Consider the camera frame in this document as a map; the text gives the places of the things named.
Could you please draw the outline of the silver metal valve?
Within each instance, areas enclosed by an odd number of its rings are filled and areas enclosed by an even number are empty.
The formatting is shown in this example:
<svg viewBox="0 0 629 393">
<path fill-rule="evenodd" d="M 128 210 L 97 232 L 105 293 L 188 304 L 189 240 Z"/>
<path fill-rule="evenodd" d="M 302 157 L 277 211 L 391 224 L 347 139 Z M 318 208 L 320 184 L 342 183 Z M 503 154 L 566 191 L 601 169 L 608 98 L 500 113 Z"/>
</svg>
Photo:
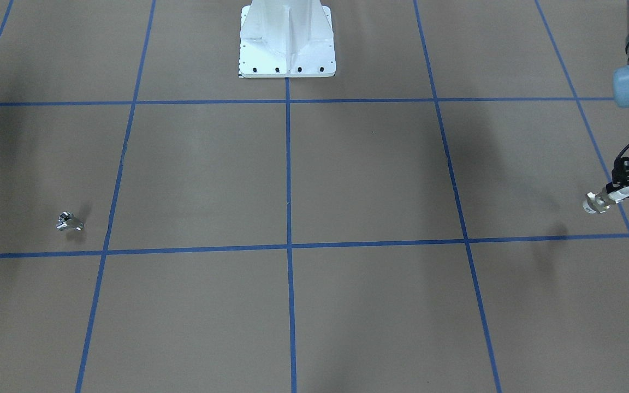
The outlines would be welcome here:
<svg viewBox="0 0 629 393">
<path fill-rule="evenodd" d="M 56 229 L 58 231 L 75 230 L 82 231 L 84 229 L 84 223 L 72 212 L 63 211 L 58 217 Z"/>
</svg>

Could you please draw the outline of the brown paper table mat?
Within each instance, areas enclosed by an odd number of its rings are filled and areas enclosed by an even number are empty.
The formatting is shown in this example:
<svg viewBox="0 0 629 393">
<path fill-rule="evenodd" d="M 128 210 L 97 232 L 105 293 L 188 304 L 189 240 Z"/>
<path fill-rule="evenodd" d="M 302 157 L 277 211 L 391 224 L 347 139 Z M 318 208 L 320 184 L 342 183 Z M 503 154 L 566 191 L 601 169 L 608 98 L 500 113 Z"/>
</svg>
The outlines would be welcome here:
<svg viewBox="0 0 629 393">
<path fill-rule="evenodd" d="M 0 1 L 0 392 L 629 392 L 626 2 L 325 4 Z"/>
</svg>

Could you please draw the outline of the white PPR pipe fitting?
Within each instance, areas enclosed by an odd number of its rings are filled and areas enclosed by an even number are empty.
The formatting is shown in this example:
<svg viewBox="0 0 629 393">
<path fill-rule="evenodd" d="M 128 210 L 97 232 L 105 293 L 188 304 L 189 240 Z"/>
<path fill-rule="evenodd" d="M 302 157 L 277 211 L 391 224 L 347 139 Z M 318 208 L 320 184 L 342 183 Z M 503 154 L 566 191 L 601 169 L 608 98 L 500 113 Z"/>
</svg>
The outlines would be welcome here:
<svg viewBox="0 0 629 393">
<path fill-rule="evenodd" d="M 627 187 L 627 198 L 629 198 L 629 187 Z M 589 214 L 603 214 L 604 212 L 608 211 L 612 206 L 616 205 L 617 204 L 604 204 L 603 189 L 597 193 L 586 193 L 585 199 L 582 203 L 584 211 Z"/>
</svg>

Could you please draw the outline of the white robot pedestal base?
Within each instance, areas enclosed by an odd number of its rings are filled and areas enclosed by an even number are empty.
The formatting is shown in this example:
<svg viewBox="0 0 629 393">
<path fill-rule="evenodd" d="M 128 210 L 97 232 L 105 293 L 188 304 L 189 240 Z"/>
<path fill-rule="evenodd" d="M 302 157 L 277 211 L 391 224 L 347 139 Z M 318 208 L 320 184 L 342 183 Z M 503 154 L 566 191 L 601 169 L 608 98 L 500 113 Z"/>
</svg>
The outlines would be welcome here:
<svg viewBox="0 0 629 393">
<path fill-rule="evenodd" d="M 240 15 L 239 77 L 336 74 L 334 21 L 320 1 L 252 1 Z"/>
</svg>

